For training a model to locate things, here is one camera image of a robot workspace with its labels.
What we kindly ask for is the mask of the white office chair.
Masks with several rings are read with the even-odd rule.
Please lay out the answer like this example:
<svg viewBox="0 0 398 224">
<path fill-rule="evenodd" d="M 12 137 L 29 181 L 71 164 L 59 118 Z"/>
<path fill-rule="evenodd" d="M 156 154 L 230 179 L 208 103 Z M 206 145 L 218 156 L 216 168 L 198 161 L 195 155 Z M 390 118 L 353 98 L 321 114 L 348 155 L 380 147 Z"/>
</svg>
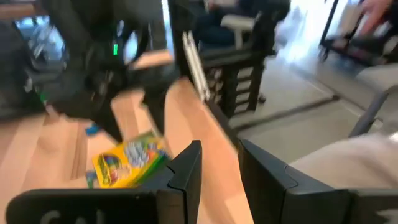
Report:
<svg viewBox="0 0 398 224">
<path fill-rule="evenodd" d="M 253 28 L 257 22 L 256 17 L 227 14 L 222 18 L 221 27 L 226 27 L 234 34 L 234 47 L 240 49 L 252 36 Z"/>
</svg>

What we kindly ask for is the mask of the black aluminium table frame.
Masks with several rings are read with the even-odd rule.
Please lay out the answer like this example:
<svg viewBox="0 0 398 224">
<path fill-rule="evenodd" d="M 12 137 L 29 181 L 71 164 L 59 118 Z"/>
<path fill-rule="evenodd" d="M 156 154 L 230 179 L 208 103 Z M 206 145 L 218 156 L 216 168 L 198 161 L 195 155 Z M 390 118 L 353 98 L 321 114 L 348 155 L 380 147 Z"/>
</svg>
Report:
<svg viewBox="0 0 398 224">
<path fill-rule="evenodd" d="M 191 31 L 193 24 L 193 5 L 188 0 L 169 0 L 170 26 L 174 43 L 175 61 L 179 66 L 182 76 L 187 77 L 193 84 L 189 66 L 183 50 L 182 34 Z M 241 141 L 235 129 L 228 124 L 230 118 L 227 118 L 217 102 L 221 90 L 221 72 L 216 68 L 223 65 L 232 65 L 239 62 L 258 62 L 264 63 L 267 56 L 274 53 L 274 29 L 277 25 L 278 12 L 274 5 L 267 6 L 264 12 L 259 13 L 257 22 L 254 25 L 252 36 L 240 49 L 224 48 L 213 49 L 199 53 L 203 71 L 206 76 L 207 84 L 210 89 L 210 99 L 204 101 L 210 111 L 220 123 L 222 130 L 226 133 L 229 140 L 235 147 L 241 146 Z"/>
</svg>

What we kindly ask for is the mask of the white bracket strip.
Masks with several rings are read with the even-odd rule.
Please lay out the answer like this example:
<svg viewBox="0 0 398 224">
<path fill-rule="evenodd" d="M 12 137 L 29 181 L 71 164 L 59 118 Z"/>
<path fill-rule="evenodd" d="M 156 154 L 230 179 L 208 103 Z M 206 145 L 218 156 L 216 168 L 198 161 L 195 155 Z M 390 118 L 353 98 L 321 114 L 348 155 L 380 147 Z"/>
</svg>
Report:
<svg viewBox="0 0 398 224">
<path fill-rule="evenodd" d="M 201 101 L 208 101 L 210 99 L 210 89 L 207 84 L 206 76 L 203 71 L 201 60 L 193 39 L 192 32 L 184 32 L 182 34 L 183 50 L 187 59 L 190 74 L 193 80 L 195 89 Z"/>
</svg>

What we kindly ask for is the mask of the person's hand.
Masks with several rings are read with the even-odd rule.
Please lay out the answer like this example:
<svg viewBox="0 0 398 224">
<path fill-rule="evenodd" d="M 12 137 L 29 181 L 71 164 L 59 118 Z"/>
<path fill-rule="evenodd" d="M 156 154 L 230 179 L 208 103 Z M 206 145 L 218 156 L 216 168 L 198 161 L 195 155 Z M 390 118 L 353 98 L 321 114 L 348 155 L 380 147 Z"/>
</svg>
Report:
<svg viewBox="0 0 398 224">
<path fill-rule="evenodd" d="M 372 33 L 382 20 L 384 13 L 389 9 L 393 0 L 364 0 L 361 4 L 362 12 L 367 15 L 359 35 Z"/>
</svg>

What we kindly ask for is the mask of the yellow green crayon box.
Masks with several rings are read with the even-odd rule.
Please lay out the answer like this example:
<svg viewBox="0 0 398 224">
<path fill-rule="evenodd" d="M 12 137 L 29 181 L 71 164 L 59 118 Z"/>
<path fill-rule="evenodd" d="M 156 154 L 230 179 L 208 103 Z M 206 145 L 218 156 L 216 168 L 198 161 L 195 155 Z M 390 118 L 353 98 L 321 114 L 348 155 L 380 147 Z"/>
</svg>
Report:
<svg viewBox="0 0 398 224">
<path fill-rule="evenodd" d="M 86 182 L 90 189 L 136 187 L 169 160 L 160 139 L 148 131 L 95 155 Z"/>
</svg>

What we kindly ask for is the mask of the grey stool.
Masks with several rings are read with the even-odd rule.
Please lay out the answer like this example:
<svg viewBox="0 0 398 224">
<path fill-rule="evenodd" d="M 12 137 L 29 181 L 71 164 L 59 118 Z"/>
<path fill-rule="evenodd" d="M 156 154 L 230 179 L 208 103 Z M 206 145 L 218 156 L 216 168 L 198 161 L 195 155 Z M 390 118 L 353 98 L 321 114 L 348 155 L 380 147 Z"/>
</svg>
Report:
<svg viewBox="0 0 398 224">
<path fill-rule="evenodd" d="M 290 166 L 337 189 L 398 189 L 398 90 L 377 95 L 348 138 Z"/>
</svg>

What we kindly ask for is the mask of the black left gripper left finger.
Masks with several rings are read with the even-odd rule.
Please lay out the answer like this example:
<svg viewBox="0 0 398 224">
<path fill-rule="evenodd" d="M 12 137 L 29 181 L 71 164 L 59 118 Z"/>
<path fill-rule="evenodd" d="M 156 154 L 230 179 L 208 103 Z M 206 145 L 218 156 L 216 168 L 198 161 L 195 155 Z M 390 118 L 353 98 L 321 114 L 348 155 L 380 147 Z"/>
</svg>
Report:
<svg viewBox="0 0 398 224">
<path fill-rule="evenodd" d="M 196 224 L 202 148 L 194 140 L 136 188 L 37 189 L 15 196 L 6 224 Z"/>
</svg>

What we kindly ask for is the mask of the black drawer cabinet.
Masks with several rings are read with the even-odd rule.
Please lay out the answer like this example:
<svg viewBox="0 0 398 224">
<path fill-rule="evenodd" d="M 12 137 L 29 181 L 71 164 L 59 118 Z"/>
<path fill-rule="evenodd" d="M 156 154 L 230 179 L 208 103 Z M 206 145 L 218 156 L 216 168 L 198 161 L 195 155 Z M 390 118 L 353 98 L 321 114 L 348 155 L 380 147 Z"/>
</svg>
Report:
<svg viewBox="0 0 398 224">
<path fill-rule="evenodd" d="M 227 118 L 256 110 L 264 67 L 264 63 L 258 61 L 216 68 L 221 72 L 222 82 L 221 90 L 217 91 L 221 97 L 217 104 Z"/>
</svg>

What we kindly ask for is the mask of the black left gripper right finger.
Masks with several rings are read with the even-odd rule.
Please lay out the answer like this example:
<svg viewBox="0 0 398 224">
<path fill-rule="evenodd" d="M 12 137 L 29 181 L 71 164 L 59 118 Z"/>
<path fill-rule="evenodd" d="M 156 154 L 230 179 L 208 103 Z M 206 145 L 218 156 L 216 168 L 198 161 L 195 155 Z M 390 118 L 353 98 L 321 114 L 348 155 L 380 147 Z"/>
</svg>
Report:
<svg viewBox="0 0 398 224">
<path fill-rule="evenodd" d="M 248 140 L 238 158 L 254 224 L 398 224 L 398 189 L 335 189 Z"/>
</svg>

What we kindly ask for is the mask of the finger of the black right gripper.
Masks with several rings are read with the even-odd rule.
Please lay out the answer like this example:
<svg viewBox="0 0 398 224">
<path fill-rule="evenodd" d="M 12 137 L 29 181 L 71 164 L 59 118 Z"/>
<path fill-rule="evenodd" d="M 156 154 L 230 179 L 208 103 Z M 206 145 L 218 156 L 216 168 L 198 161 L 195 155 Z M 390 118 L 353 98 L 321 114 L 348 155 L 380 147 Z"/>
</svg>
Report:
<svg viewBox="0 0 398 224">
<path fill-rule="evenodd" d="M 116 143 L 122 143 L 123 136 L 110 102 L 107 101 L 101 105 L 101 107 L 90 116 L 90 119 L 106 132 L 108 136 L 112 137 Z"/>
<path fill-rule="evenodd" d="M 168 89 L 144 89 L 142 104 L 153 120 L 153 123 L 161 136 L 165 133 L 165 99 Z"/>
</svg>

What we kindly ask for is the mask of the small blue eraser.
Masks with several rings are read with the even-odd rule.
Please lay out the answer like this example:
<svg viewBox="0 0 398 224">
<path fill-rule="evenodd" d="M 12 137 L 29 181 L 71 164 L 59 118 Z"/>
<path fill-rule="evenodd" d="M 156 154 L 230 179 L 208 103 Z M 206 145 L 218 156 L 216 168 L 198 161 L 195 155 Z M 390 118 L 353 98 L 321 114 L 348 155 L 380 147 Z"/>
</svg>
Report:
<svg viewBox="0 0 398 224">
<path fill-rule="evenodd" d="M 85 133 L 87 136 L 94 136 L 99 131 L 101 131 L 101 128 L 94 123 L 85 129 Z"/>
</svg>

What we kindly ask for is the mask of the person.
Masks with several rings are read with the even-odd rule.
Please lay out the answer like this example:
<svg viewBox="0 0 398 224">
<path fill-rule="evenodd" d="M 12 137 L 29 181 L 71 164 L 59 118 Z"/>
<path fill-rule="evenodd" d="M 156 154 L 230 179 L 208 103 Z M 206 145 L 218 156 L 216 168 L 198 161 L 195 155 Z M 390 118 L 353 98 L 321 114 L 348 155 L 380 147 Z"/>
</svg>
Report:
<svg viewBox="0 0 398 224">
<path fill-rule="evenodd" d="M 264 12 L 266 6 L 282 3 L 290 11 L 291 0 L 234 0 L 233 4 L 222 5 L 218 0 L 208 0 L 208 10 L 198 16 L 193 26 L 192 35 L 195 45 L 228 47 L 234 45 L 234 32 L 221 26 L 224 16 L 237 15 L 255 18 Z"/>
</svg>

